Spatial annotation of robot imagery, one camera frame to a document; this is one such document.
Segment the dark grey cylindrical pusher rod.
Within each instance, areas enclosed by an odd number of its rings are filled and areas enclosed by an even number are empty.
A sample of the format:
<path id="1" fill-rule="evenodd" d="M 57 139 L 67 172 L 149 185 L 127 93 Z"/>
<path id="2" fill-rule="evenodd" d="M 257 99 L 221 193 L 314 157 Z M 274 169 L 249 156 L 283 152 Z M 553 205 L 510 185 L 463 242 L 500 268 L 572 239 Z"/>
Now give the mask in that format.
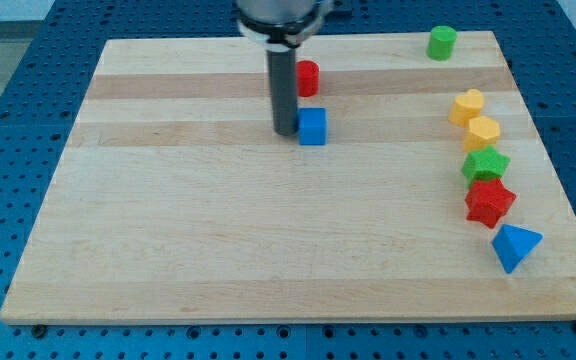
<path id="1" fill-rule="evenodd" d="M 296 52 L 266 52 L 274 132 L 293 136 L 298 129 Z"/>

